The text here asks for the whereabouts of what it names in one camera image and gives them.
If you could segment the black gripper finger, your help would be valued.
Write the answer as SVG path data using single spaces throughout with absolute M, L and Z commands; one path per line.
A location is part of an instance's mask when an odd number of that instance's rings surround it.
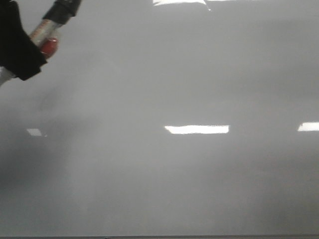
M 0 65 L 25 81 L 41 72 L 47 63 L 21 23 L 18 3 L 0 2 Z

